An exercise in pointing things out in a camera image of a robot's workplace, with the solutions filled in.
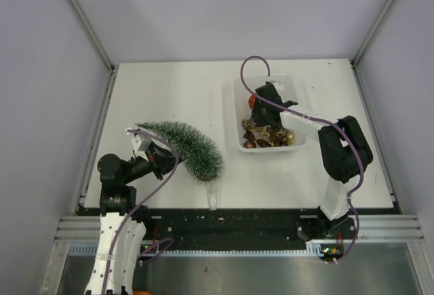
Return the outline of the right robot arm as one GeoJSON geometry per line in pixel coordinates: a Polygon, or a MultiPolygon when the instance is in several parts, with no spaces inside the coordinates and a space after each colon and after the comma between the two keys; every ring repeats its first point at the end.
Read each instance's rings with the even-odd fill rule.
{"type": "Polygon", "coordinates": [[[308,113],[294,101],[282,102],[271,82],[249,91],[255,97],[251,118],[255,123],[293,129],[319,143],[328,174],[325,196],[317,209],[317,231],[326,238],[337,234],[353,210],[352,194],[363,184],[372,150],[359,125],[350,115],[330,121],[308,113]]]}

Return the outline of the right aluminium corner post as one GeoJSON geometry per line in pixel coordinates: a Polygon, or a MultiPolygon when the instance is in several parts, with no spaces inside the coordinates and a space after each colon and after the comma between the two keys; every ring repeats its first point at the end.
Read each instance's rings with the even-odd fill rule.
{"type": "Polygon", "coordinates": [[[361,45],[359,46],[355,56],[351,60],[352,68],[357,68],[364,57],[366,56],[368,50],[375,42],[377,35],[381,32],[383,26],[387,22],[393,8],[397,5],[399,0],[386,0],[380,9],[380,12],[373,21],[368,33],[363,38],[361,45]]]}

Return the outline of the white plastic basket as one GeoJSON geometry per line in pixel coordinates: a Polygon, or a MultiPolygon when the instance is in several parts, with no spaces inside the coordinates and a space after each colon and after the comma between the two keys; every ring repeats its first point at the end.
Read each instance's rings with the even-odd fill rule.
{"type": "MultiPolygon", "coordinates": [[[[293,75],[276,74],[270,77],[265,76],[251,76],[246,77],[245,82],[248,87],[252,90],[264,85],[267,81],[280,81],[284,84],[284,90],[278,91],[281,99],[283,101],[292,100],[297,102],[304,112],[311,111],[312,105],[309,97],[308,89],[302,82],[299,82],[293,75]]],[[[251,114],[251,109],[248,106],[248,98],[251,96],[245,87],[243,86],[241,79],[236,78],[232,84],[232,95],[233,95],[233,112],[235,115],[235,139],[237,147],[241,152],[244,153],[278,153],[278,152],[288,152],[297,151],[299,149],[305,148],[309,143],[309,139],[302,135],[301,133],[294,130],[295,140],[292,146],[281,146],[281,147],[267,147],[267,148],[254,148],[245,149],[242,145],[244,130],[241,127],[242,119],[249,119],[251,114]]]]}

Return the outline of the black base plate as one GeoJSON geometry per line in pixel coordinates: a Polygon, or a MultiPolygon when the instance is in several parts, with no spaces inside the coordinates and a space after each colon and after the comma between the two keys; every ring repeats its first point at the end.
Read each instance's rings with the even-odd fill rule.
{"type": "Polygon", "coordinates": [[[317,210],[259,209],[149,209],[145,241],[174,240],[171,250],[301,250],[306,241],[350,241],[352,218],[333,229],[317,210]]]}

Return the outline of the left aluminium corner post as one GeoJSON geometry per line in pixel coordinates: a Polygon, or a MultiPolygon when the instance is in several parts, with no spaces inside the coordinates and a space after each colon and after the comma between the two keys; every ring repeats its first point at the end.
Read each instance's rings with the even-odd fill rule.
{"type": "Polygon", "coordinates": [[[104,67],[112,73],[115,69],[115,65],[109,58],[106,50],[104,49],[100,39],[98,38],[91,22],[89,21],[85,11],[83,10],[79,0],[66,0],[69,4],[76,20],[79,23],[82,31],[84,32],[90,45],[93,47],[94,51],[97,53],[100,61],[103,63],[104,67]]]}

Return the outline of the aluminium corner post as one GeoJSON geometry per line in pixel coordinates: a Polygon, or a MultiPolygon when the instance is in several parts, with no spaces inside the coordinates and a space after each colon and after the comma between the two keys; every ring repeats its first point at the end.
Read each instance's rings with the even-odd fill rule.
{"type": "Polygon", "coordinates": [[[115,65],[109,58],[106,50],[104,49],[100,39],[98,38],[91,22],[89,21],[85,11],[83,10],[79,0],[66,0],[69,4],[76,20],[79,23],[82,31],[84,32],[90,45],[93,47],[94,51],[97,53],[100,61],[103,63],[104,67],[112,73],[115,69],[115,65]]]}
{"type": "Polygon", "coordinates": [[[368,33],[363,38],[361,45],[359,46],[355,56],[351,60],[352,68],[357,68],[364,57],[366,56],[368,50],[375,42],[377,35],[381,32],[383,26],[387,22],[393,8],[397,5],[399,0],[386,0],[380,9],[380,12],[373,21],[368,33]]]}

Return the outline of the brown and gold ornament garland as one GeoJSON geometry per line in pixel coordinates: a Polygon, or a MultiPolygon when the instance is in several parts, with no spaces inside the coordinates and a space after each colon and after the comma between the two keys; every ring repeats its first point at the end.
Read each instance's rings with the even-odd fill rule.
{"type": "Polygon", "coordinates": [[[285,132],[291,130],[269,125],[256,125],[250,119],[242,119],[241,127],[244,130],[242,145],[245,149],[292,146],[294,144],[294,142],[290,143],[285,140],[285,132]]]}

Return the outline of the small green christmas tree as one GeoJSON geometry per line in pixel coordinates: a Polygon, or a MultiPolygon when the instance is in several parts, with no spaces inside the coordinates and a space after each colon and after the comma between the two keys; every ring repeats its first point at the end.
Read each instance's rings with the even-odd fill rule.
{"type": "Polygon", "coordinates": [[[200,130],[179,121],[144,122],[139,128],[169,142],[184,160],[187,172],[200,183],[214,182],[221,177],[224,160],[217,144],[200,130]]]}

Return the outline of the aluminium frame rail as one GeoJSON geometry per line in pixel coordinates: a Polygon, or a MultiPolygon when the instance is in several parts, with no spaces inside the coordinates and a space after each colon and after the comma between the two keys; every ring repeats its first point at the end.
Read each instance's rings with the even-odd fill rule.
{"type": "MultiPolygon", "coordinates": [[[[96,242],[99,240],[100,219],[97,216],[63,216],[57,227],[55,242],[96,242]]],[[[358,241],[421,242],[423,235],[415,215],[360,215],[358,241]]]]}

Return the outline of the gold bauble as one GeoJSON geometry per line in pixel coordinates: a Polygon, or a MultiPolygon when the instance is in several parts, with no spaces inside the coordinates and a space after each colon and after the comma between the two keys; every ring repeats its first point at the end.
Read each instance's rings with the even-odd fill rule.
{"type": "Polygon", "coordinates": [[[285,140],[287,142],[292,143],[294,141],[294,139],[295,139],[295,135],[292,131],[286,131],[285,132],[285,140]]]}

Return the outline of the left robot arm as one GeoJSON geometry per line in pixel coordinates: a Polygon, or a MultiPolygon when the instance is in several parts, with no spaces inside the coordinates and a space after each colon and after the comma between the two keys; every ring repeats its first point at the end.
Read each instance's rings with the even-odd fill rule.
{"type": "Polygon", "coordinates": [[[154,223],[143,202],[136,201],[131,182],[148,174],[166,182],[164,176],[172,176],[181,161],[167,142],[159,146],[148,138],[135,139],[133,147],[128,161],[109,153],[97,164],[102,185],[100,234],[85,294],[132,294],[141,242],[152,234],[154,223]]]}

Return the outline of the red glitter bauble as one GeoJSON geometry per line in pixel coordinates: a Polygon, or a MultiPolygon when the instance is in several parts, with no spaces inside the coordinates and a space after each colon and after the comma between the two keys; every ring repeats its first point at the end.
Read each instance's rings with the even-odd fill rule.
{"type": "Polygon", "coordinates": [[[251,96],[248,98],[248,106],[249,106],[249,108],[250,108],[251,110],[254,108],[255,101],[256,101],[256,97],[255,97],[255,95],[251,95],[251,96]]]}

